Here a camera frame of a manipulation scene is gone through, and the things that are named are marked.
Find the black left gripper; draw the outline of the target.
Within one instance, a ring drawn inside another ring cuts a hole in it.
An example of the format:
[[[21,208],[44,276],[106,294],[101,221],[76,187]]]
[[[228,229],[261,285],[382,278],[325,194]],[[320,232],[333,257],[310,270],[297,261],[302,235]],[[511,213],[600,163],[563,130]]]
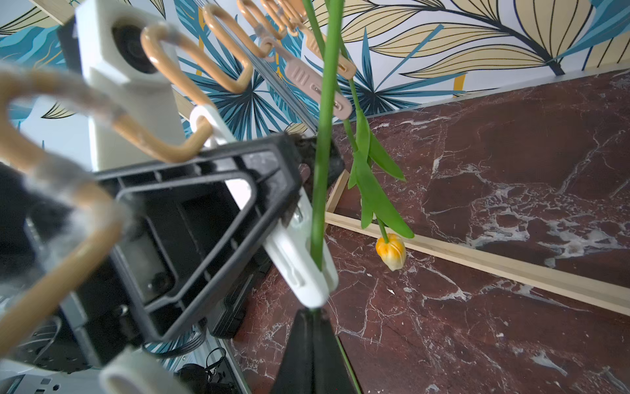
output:
[[[72,162],[11,164],[26,185],[74,208],[87,234],[1,318],[8,356],[80,287],[131,224],[131,212]],[[134,231],[115,268],[147,341],[172,340],[223,299],[299,196],[291,162],[192,162],[125,167],[115,197],[134,210]]]

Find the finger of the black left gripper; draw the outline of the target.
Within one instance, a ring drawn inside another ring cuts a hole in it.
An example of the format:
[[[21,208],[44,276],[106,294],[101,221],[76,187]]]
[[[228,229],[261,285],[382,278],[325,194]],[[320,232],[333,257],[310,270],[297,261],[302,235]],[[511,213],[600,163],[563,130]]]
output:
[[[299,155],[290,136],[274,134],[253,141],[237,141],[205,149],[188,162],[166,164],[150,161],[113,170],[95,172],[102,185],[125,187],[163,184],[206,175],[244,172],[256,184],[270,181],[273,188],[293,194],[301,187]]]

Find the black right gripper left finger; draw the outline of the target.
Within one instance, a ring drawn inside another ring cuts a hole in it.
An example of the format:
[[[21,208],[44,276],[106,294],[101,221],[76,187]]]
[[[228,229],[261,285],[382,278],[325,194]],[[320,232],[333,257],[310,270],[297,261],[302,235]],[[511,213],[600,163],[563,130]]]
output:
[[[313,392],[313,313],[299,310],[271,393]]]

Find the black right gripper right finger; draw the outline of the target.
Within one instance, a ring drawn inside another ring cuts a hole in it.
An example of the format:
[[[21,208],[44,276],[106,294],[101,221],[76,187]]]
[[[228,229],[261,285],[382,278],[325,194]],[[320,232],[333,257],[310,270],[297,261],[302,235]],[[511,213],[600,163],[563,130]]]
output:
[[[313,393],[356,393],[325,310],[312,310]]]

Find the yellow orange tulip flower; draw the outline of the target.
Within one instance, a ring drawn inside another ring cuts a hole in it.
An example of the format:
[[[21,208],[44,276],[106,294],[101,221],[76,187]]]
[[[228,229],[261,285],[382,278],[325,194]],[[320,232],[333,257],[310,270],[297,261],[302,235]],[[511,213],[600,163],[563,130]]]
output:
[[[357,186],[359,189],[361,228],[367,228],[374,221],[378,224],[380,237],[376,244],[377,255],[390,271],[398,271],[403,269],[407,258],[404,240],[410,239],[413,232],[382,189],[372,166],[377,165],[401,181],[405,180],[405,176],[372,132],[360,107],[354,78],[349,77],[347,80],[356,115],[354,129],[350,128],[348,121],[343,122],[353,154],[348,187]]]

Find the pink tulip flower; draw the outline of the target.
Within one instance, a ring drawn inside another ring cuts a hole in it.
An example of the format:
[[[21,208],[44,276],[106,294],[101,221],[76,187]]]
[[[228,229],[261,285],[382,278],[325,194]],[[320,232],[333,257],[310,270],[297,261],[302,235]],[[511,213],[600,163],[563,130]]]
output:
[[[337,70],[341,46],[341,25],[343,1],[330,1],[326,5],[328,24],[326,31],[326,52],[323,55],[323,100],[334,99],[333,89],[338,87]],[[311,230],[310,254],[318,269],[323,269],[323,246],[325,206],[327,197],[327,177],[331,151],[333,124],[333,103],[321,103],[318,119],[316,158],[313,175],[313,222]]]

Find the tan wavy clothes hanger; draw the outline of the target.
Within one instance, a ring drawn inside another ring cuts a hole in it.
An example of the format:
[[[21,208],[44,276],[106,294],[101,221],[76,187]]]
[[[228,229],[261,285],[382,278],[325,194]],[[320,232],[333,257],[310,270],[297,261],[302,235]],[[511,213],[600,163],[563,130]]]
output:
[[[170,81],[170,76],[180,75],[180,68],[175,63],[175,47],[183,48],[188,42],[178,29],[162,20],[144,27],[140,33],[140,42],[149,61],[167,80]],[[74,164],[108,192],[114,201],[131,212],[131,224],[123,231],[116,245],[133,233],[134,210],[127,203],[116,200],[115,185],[106,186],[98,183],[94,177],[95,172],[150,161],[166,164],[185,163],[205,149],[215,149],[204,145],[213,135],[213,127],[204,120],[199,121],[199,124],[193,124],[201,126],[201,130],[196,133],[192,131],[191,136],[186,137],[182,144],[171,145],[162,142],[142,127],[121,105],[115,103],[105,93],[87,85],[82,71],[77,74],[5,68],[1,72],[1,87],[3,104],[29,96],[51,96],[87,116],[91,170],[85,171],[81,166]],[[1,121],[1,126],[1,153],[10,164],[16,162],[19,166],[27,166],[37,162],[72,162],[34,144],[20,134],[7,119]],[[31,190],[26,182],[25,186],[26,190],[39,197],[39,203],[46,211],[61,211],[65,214],[64,224],[52,231],[45,246],[47,274],[85,238],[87,233],[81,229],[85,221],[74,213],[74,208],[62,203],[59,197],[42,195]],[[96,318],[82,318],[75,327],[75,333],[89,338],[100,338],[103,341],[103,346],[97,351],[98,362],[102,364],[117,355],[122,345],[128,343],[131,338],[142,338],[146,342],[163,342],[145,340],[136,326],[131,314],[131,303],[115,268],[116,245],[94,273],[56,308],[63,309],[67,301],[77,300],[80,306],[91,305],[98,311]]]

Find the white tulip flower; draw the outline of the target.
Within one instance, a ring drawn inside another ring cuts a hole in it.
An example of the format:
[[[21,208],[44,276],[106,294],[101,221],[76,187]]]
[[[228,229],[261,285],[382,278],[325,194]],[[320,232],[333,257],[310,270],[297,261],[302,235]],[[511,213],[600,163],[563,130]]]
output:
[[[313,2],[310,0],[303,0],[304,9],[306,11],[308,20],[310,22],[311,29],[313,31],[313,35],[315,37],[315,41],[318,46],[318,50],[320,54],[323,56],[326,52],[326,42],[323,39],[323,34],[321,33],[317,17],[313,8]]]

